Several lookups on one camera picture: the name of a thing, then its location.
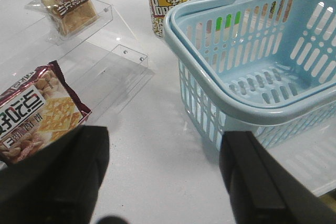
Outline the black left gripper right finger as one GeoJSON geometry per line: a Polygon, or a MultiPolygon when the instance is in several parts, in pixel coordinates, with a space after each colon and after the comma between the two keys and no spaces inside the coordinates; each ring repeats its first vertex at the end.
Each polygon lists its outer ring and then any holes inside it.
{"type": "Polygon", "coordinates": [[[252,132],[224,133],[219,167],[236,223],[335,223],[335,212],[287,172],[252,132]]]}

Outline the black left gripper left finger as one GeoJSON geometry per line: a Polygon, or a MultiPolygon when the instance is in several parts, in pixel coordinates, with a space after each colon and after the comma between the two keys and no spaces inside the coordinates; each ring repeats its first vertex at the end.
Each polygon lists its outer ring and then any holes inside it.
{"type": "Polygon", "coordinates": [[[109,132],[79,126],[1,170],[1,223],[89,223],[109,163],[109,132]]]}

